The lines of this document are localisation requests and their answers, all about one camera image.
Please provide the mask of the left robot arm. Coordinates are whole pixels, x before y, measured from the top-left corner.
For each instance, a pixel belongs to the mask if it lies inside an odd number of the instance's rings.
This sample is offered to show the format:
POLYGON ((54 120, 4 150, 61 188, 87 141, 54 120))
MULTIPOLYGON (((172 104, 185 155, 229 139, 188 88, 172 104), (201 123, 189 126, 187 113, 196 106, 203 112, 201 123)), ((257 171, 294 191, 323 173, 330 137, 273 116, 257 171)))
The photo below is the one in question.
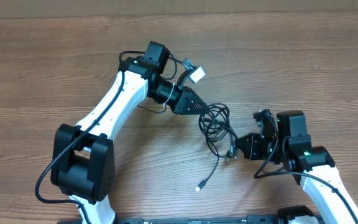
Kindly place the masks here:
POLYGON ((108 193, 114 180, 114 140, 135 107, 146 98, 180 115, 205 115, 207 104, 185 81, 197 83, 206 75, 189 59, 181 62, 162 44, 150 42, 146 51, 130 51, 119 59, 113 86, 103 99, 74 126, 62 124, 55 133, 50 166, 51 183, 74 203, 78 223, 115 223, 108 193), (184 72, 172 83, 162 73, 172 60, 184 72))

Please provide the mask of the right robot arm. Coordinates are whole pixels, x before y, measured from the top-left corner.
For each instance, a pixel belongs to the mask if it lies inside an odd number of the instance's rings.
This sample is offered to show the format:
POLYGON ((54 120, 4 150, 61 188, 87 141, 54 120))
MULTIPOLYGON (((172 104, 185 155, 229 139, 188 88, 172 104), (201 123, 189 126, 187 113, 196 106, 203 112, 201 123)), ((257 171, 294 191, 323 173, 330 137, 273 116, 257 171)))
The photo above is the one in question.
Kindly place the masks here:
POLYGON ((307 206, 281 208, 273 223, 358 223, 358 208, 347 192, 334 159, 323 146, 313 146, 306 116, 299 110, 272 115, 269 110, 254 113, 259 133, 236 139, 235 148, 249 160, 281 164, 275 172, 259 169, 255 179, 291 175, 312 199, 318 214, 307 206))

